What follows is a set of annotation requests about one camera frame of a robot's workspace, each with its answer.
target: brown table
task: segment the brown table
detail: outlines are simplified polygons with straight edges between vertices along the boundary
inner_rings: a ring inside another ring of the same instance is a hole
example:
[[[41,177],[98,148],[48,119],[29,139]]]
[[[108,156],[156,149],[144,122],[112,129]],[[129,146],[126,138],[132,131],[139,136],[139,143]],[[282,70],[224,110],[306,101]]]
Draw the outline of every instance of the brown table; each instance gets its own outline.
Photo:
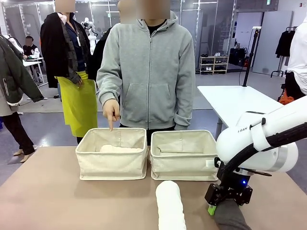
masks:
[[[40,148],[0,187],[0,230],[158,230],[160,182],[81,181],[74,147]],[[188,230],[216,230],[209,183],[178,182]],[[241,209],[253,230],[306,230],[307,196],[285,173],[255,175]]]

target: clothing rack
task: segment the clothing rack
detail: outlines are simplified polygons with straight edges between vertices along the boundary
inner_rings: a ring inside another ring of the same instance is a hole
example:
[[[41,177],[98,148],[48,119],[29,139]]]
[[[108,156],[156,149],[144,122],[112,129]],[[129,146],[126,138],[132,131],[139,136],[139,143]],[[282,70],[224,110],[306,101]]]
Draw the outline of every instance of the clothing rack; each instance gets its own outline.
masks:
[[[286,28],[286,31],[288,31],[288,33],[290,33],[293,29],[296,29],[296,28],[297,28],[297,26],[293,26],[293,27],[289,26],[289,27]],[[280,69],[281,63],[282,63],[282,56],[280,56],[280,58],[279,58],[278,69]],[[287,74],[287,71],[282,71],[282,70],[273,71],[273,72],[271,73],[271,78],[273,77],[273,74],[274,74],[274,73],[281,73],[281,74],[282,74],[281,77],[283,77],[284,74]]]

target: jacket zipper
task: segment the jacket zipper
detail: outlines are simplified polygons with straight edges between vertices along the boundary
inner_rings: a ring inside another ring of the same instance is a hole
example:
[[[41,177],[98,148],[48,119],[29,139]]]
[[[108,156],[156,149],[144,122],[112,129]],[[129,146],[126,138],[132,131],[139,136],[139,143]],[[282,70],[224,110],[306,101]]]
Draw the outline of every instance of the jacket zipper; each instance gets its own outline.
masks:
[[[5,80],[5,78],[3,78],[3,83],[4,83],[4,88],[5,88],[5,91],[6,91],[6,95],[10,95],[9,94],[9,90],[8,90],[8,86],[6,85],[6,80]]]
[[[148,103],[147,103],[147,129],[149,129],[149,92],[150,92],[150,67],[151,67],[151,51],[152,51],[152,34],[149,35],[149,77],[148,77]]]

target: hoodie pocket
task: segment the hoodie pocket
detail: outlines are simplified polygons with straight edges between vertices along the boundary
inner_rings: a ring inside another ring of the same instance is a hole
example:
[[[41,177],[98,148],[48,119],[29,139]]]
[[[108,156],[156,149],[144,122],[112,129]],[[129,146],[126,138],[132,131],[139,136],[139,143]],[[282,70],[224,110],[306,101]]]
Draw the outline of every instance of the hoodie pocket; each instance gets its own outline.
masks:
[[[6,84],[5,78],[3,78],[3,83],[4,83],[4,88],[5,88],[6,95],[9,96],[10,94],[9,94],[9,90],[8,90],[8,86]]]
[[[122,116],[129,121],[147,121],[147,85],[130,84],[123,97]]]
[[[149,121],[168,122],[174,119],[175,96],[167,84],[150,86]]]

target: yellow skirt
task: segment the yellow skirt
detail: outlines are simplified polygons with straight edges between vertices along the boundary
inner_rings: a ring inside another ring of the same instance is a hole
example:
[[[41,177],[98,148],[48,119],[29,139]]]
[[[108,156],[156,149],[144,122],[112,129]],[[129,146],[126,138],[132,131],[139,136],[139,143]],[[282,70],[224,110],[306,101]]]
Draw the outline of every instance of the yellow skirt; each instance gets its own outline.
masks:
[[[65,77],[56,77],[61,88],[65,124],[74,137],[84,137],[91,128],[97,128],[97,100],[95,82],[88,80],[85,71],[77,72],[83,85],[78,87]]]

